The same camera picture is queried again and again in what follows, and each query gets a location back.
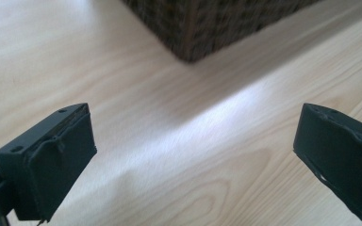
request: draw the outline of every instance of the wicker basket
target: wicker basket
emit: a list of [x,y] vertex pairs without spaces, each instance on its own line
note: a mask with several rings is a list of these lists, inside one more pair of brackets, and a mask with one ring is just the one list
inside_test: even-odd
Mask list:
[[196,61],[320,0],[124,0],[179,58]]

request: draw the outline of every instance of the wooden surface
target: wooden surface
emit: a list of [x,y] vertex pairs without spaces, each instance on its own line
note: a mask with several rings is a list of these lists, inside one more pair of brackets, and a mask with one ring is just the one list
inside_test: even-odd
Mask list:
[[362,225],[292,151],[304,102],[362,121],[362,0],[193,65],[120,1],[0,1],[0,147],[82,102],[98,154],[49,225]]

